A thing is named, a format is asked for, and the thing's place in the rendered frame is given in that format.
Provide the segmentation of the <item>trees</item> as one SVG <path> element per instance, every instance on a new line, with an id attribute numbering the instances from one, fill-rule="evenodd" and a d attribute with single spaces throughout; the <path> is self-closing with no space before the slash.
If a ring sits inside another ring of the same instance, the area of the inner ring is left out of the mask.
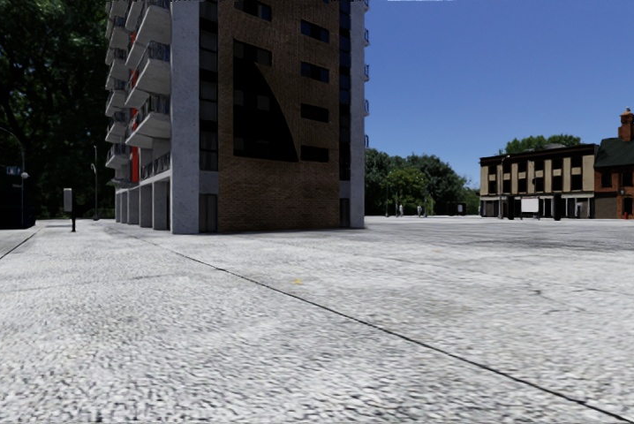
<path id="1" fill-rule="evenodd" d="M 38 217 L 61 213 L 66 187 L 81 215 L 94 213 L 94 144 L 98 210 L 111 208 L 106 19 L 104 0 L 0 0 L 0 126 L 26 150 L 25 205 Z M 0 131 L 0 165 L 20 160 L 18 143 Z M 0 182 L 20 204 L 18 180 L 0 171 Z"/>
<path id="2" fill-rule="evenodd" d="M 509 141 L 505 148 L 499 150 L 500 155 L 513 155 L 526 151 L 538 151 L 547 148 L 574 147 L 581 144 L 581 138 L 570 134 L 555 134 L 551 136 L 529 136 Z"/>
<path id="3" fill-rule="evenodd" d="M 435 155 L 401 157 L 367 149 L 365 214 L 395 216 L 399 204 L 406 216 L 416 216 L 418 205 L 423 215 L 454 215 L 459 204 L 466 214 L 476 215 L 479 196 L 469 179 Z"/>

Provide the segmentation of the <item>brown brick and concrete building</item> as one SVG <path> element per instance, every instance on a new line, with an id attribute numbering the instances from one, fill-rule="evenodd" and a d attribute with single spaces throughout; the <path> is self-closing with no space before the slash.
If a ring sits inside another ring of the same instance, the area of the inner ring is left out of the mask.
<path id="1" fill-rule="evenodd" d="M 369 0 L 107 0 L 119 223 L 360 228 Z"/>

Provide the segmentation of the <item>grey street lamp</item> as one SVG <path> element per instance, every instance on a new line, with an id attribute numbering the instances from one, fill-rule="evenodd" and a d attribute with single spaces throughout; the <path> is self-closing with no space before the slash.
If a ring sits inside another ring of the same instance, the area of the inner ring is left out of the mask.
<path id="1" fill-rule="evenodd" d="M 94 216 L 93 220 L 98 221 L 99 211 L 98 211 L 98 168 L 97 168 L 97 159 L 98 159 L 98 150 L 97 145 L 93 145 L 94 148 L 94 160 L 91 162 L 90 167 L 92 172 L 94 173 Z"/>
<path id="2" fill-rule="evenodd" d="M 510 157 L 510 155 L 503 155 L 501 162 L 500 162 L 500 181 L 499 181 L 499 215 L 498 218 L 499 219 L 503 219 L 503 184 L 504 184 L 504 163 L 505 161 Z"/>
<path id="3" fill-rule="evenodd" d="M 19 146 L 19 151 L 20 151 L 20 158 L 21 158 L 21 165 L 20 165 L 20 227 L 22 229 L 26 228 L 25 225 L 25 180 L 27 178 L 29 178 L 29 174 L 26 172 L 26 158 L 25 158 L 25 148 L 23 146 L 23 143 L 20 141 L 19 137 L 14 134 L 13 132 L 9 131 L 6 128 L 3 128 L 2 126 L 0 126 L 0 131 L 8 133 L 10 136 L 12 136 L 13 139 L 15 139 L 15 141 L 18 143 Z"/>

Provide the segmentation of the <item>black bus shelter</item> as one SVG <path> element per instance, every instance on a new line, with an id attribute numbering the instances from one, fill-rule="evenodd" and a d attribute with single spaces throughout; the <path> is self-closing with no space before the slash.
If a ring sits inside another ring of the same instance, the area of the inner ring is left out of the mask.
<path id="1" fill-rule="evenodd" d="M 516 198 L 518 205 L 518 217 L 523 220 L 525 217 L 540 220 L 540 198 L 538 196 Z"/>

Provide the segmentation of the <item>tan and dark building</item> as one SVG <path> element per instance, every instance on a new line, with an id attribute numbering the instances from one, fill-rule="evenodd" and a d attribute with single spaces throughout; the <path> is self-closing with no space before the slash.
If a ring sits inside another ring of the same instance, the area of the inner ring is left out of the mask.
<path id="1" fill-rule="evenodd" d="M 540 218 L 594 218 L 594 159 L 598 146 L 547 148 L 510 155 L 504 163 L 503 218 L 519 218 L 516 198 L 538 196 Z M 480 159 L 479 214 L 499 215 L 500 162 Z"/>

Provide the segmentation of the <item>red brick building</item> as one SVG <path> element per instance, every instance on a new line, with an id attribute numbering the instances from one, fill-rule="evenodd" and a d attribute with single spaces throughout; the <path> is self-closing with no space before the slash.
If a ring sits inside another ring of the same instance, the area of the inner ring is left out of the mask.
<path id="1" fill-rule="evenodd" d="M 601 141 L 594 159 L 594 216 L 634 219 L 634 113 L 620 115 L 614 138 Z"/>

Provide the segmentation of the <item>white box on a post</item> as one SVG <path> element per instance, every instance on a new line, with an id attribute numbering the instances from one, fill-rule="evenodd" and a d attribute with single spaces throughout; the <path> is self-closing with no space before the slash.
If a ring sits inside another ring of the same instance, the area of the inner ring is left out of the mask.
<path id="1" fill-rule="evenodd" d="M 67 213 L 72 220 L 72 232 L 76 231 L 76 216 L 75 216 L 75 198 L 73 189 L 66 187 L 63 190 L 64 196 L 64 212 Z"/>

